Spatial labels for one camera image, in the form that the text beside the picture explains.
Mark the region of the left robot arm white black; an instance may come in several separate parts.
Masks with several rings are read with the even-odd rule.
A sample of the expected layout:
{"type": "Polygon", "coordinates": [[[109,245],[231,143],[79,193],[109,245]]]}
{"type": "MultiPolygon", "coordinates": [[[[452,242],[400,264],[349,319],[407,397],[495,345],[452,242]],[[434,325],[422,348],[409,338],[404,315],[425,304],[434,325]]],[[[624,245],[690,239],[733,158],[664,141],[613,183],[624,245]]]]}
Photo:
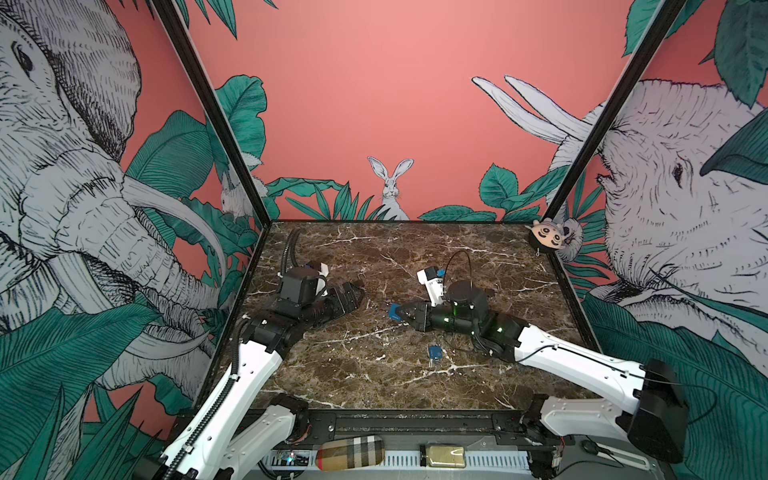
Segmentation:
{"type": "Polygon", "coordinates": [[[159,457],[138,459],[133,478],[242,479],[278,444],[296,444],[308,436],[308,406],[287,394],[275,397],[249,426],[240,426],[291,347],[306,332],[357,310],[364,297],[360,282],[329,284],[326,264],[299,263],[299,236],[293,230],[285,242],[273,301],[244,315],[225,375],[159,457]]]}

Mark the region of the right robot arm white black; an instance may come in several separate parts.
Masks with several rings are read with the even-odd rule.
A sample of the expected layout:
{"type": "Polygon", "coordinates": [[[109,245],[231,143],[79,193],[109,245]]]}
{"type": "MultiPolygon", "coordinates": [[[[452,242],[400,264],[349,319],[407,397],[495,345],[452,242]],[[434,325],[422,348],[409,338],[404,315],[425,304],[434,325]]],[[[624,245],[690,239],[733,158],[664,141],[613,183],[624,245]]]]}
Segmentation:
{"type": "Polygon", "coordinates": [[[429,298],[390,309],[419,332],[468,336],[483,353],[549,372],[597,395],[597,400],[547,397],[538,412],[557,436],[595,435],[626,441],[662,462],[683,459],[689,406],[672,367],[614,358],[557,338],[508,313],[494,311],[487,293],[470,281],[444,287],[433,279],[429,298]]]}

